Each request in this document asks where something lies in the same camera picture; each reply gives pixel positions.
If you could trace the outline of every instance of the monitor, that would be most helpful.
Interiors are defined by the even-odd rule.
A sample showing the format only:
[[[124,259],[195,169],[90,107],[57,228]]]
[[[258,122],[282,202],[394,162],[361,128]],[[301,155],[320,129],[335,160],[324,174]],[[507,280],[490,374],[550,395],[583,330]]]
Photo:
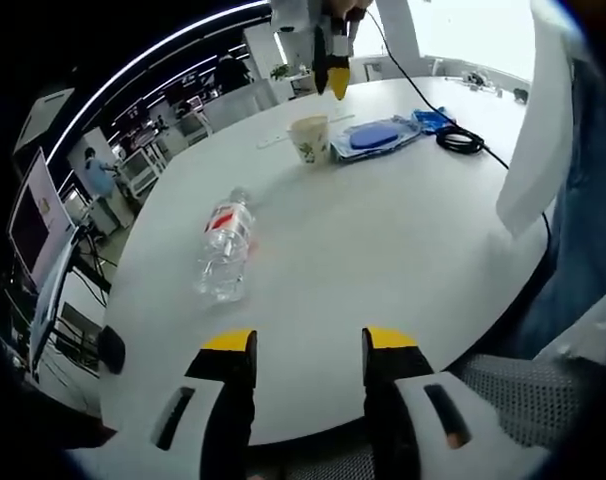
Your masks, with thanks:
[[[14,252],[37,290],[42,288],[72,232],[72,220],[39,148],[21,184],[8,225]]]

